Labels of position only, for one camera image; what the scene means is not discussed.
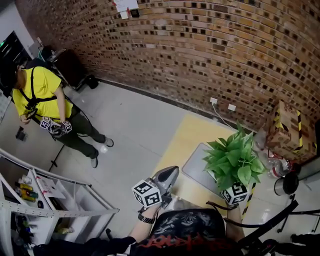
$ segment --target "potted plant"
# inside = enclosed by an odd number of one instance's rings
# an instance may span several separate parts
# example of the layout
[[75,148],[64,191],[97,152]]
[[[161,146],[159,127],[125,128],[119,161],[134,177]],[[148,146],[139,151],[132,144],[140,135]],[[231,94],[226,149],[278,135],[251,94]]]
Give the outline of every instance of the potted plant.
[[203,158],[207,171],[216,180],[218,188],[229,204],[244,201],[250,182],[258,182],[266,168],[252,151],[253,132],[246,134],[237,123],[238,131],[227,140],[208,142],[211,150]]

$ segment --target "artificial plant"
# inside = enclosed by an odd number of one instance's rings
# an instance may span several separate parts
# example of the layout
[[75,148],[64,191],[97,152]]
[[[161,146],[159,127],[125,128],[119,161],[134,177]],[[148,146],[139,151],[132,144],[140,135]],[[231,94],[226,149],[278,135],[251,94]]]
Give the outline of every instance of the artificial plant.
[[207,162],[205,171],[214,174],[218,188],[226,190],[234,183],[245,186],[250,181],[260,183],[258,175],[266,168],[259,158],[252,152],[253,132],[246,134],[237,123],[238,131],[227,140],[219,138],[220,142],[208,142],[211,150],[205,150],[208,156],[203,158]]

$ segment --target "red brick wall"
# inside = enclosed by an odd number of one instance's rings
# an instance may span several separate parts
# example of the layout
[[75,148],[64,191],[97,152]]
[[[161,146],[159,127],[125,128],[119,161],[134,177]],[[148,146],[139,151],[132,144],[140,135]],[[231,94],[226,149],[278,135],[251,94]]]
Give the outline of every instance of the red brick wall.
[[[320,8],[307,0],[16,0],[32,36],[74,49],[100,78],[258,129],[277,98],[320,118]],[[236,111],[228,111],[228,104]]]

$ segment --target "tiled floor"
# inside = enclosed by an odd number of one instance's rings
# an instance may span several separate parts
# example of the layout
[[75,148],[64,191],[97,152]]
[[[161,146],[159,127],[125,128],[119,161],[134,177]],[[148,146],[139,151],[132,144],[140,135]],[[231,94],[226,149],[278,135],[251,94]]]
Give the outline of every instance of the tiled floor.
[[[104,83],[94,90],[86,88],[81,94],[73,92],[68,95],[87,113],[101,133],[114,140],[115,145],[107,153],[100,153],[96,169],[91,168],[90,161],[81,153],[65,147],[57,159],[58,167],[52,171],[91,183],[111,205],[119,208],[120,212],[108,227],[115,237],[125,237],[136,223],[140,208],[131,187],[153,172],[187,111]],[[101,145],[90,138],[85,140],[100,149]],[[255,189],[244,223],[264,223],[280,212],[288,201],[287,196],[275,195],[275,179],[264,174],[261,181]],[[296,199],[300,204],[298,211],[320,208],[317,194],[303,183],[298,188]],[[277,228],[274,228],[262,240],[288,241],[293,233],[309,233],[316,219],[315,216],[292,215],[282,233],[276,233]]]

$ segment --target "wristwatch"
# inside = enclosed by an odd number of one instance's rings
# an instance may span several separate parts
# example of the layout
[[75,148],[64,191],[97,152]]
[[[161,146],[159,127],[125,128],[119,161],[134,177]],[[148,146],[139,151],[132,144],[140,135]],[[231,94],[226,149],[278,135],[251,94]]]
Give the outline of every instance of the wristwatch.
[[144,223],[148,223],[148,224],[153,224],[153,223],[155,223],[155,220],[156,220],[156,218],[147,218],[147,217],[143,216],[141,213],[139,213],[138,219],[139,219],[139,221],[144,222]]

